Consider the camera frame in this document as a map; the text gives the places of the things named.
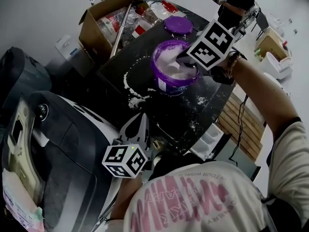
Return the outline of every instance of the bracelet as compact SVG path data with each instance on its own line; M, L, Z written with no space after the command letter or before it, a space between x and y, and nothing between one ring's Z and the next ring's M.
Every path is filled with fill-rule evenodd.
M227 63L227 75L231 78L232 77L232 71L234 69L234 66L238 62L238 60L241 58L240 52L235 52L229 59Z

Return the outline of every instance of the black chair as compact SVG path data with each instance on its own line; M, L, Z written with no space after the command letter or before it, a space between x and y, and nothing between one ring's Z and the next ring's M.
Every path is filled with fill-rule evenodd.
M260 11L259 14L256 17L256 24L261 28L261 31L259 32L259 35L257 37L256 40L258 40L263 33L265 33L264 30L266 30L269 27L268 21L266 16Z

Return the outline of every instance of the white label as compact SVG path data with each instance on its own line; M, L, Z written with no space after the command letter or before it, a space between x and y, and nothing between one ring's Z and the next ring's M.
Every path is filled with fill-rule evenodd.
M163 82L160 78L158 78L158 85L162 91L166 92L166 83Z

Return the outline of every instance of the person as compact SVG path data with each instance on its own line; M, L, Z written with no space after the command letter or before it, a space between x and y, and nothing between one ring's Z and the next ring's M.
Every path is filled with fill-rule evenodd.
M123 179L106 231L296 232L307 223L309 145L289 97L239 56L229 55L221 66L273 133L268 197L234 164L190 164L144 185L140 176Z
M220 4L218 21L229 30L238 26L245 13L254 6L254 0L226 0Z

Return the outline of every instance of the metal rod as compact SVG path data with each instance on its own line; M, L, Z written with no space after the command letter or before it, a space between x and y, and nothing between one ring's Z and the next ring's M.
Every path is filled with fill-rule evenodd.
M117 51L117 49L118 49L118 45L119 45L119 42L120 42L120 38L121 38L122 33L123 33L124 29L125 29L126 19L127 19L127 16L129 15L131 6L132 6L132 3L130 3L129 6L127 7L125 17L124 17L124 19L122 20L121 26L120 26L120 28L119 28L119 31L118 31L118 34L117 34L117 37L116 37L116 40L115 40L115 44L114 44L114 46L112 47L112 53L111 53L110 58L112 58L112 57L115 56L115 54L116 54L116 51Z

